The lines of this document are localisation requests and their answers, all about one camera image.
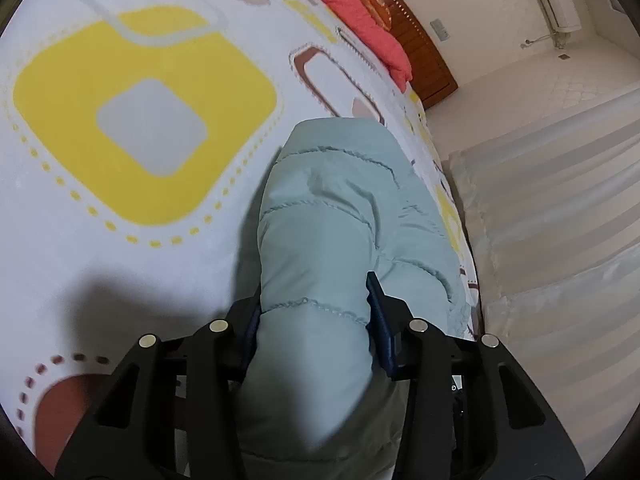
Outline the mint green quilted jacket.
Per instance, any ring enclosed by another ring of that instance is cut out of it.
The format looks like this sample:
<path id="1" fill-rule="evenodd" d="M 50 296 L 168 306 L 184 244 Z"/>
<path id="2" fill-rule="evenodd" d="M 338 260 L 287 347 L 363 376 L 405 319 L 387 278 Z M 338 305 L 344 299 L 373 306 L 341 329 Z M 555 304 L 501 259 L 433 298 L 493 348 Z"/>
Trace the mint green quilted jacket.
<path id="1" fill-rule="evenodd" d="M 240 390 L 252 479 L 381 479 L 408 387 L 375 363 L 366 278 L 444 333 L 471 316 L 430 191 L 372 119 L 301 122 L 274 162 L 257 226 L 262 316 Z"/>

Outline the white striped curtain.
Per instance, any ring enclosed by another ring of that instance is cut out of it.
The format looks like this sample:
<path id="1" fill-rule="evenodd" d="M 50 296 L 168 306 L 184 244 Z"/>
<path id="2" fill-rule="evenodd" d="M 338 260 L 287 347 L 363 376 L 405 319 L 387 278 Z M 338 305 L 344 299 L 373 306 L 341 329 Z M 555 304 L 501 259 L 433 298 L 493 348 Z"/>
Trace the white striped curtain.
<path id="1" fill-rule="evenodd" d="M 639 89 L 449 159 L 488 333 L 588 469 L 639 406 Z"/>

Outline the white patterned bed sheet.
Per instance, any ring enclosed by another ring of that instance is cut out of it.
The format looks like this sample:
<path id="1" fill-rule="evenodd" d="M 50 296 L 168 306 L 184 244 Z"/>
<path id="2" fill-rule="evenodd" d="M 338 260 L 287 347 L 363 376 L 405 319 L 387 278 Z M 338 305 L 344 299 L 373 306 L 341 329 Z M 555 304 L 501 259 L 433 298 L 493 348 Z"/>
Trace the white patterned bed sheet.
<path id="1" fill-rule="evenodd" d="M 322 0 L 16 0 L 1 35 L 1 407 L 65 479 L 251 479 L 227 313 L 294 128 L 372 119 L 477 280 L 424 108 Z"/>

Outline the brown wooden headboard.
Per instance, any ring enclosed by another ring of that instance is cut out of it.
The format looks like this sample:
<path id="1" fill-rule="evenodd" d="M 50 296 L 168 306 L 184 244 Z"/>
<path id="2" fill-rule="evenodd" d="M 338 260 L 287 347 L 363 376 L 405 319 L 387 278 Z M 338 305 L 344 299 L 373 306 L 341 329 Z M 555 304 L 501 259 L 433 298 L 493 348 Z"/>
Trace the brown wooden headboard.
<path id="1" fill-rule="evenodd" d="M 405 0 L 383 2 L 392 17 L 390 33 L 404 48 L 412 66 L 411 87 L 428 110 L 453 94 L 458 88 L 457 81 Z"/>

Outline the red pillow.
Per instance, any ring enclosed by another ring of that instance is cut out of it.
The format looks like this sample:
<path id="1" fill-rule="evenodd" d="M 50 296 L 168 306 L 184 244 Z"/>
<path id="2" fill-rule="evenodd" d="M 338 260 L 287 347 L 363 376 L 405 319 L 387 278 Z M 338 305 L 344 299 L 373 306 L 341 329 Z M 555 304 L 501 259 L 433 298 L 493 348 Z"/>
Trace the red pillow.
<path id="1" fill-rule="evenodd" d="M 376 55 L 401 92 L 412 79 L 406 52 L 397 39 L 379 25 L 360 0 L 322 0 L 356 36 Z"/>

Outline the grey wall switch plate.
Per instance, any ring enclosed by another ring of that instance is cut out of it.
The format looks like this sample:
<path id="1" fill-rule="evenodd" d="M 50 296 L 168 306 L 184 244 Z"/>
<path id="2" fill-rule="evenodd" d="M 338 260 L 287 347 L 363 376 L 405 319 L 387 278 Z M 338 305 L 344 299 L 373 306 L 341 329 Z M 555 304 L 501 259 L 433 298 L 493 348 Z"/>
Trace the grey wall switch plate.
<path id="1" fill-rule="evenodd" d="M 449 32 L 446 29 L 446 26 L 439 18 L 436 18 L 436 20 L 431 21 L 430 25 L 440 42 L 447 41 L 450 38 Z"/>

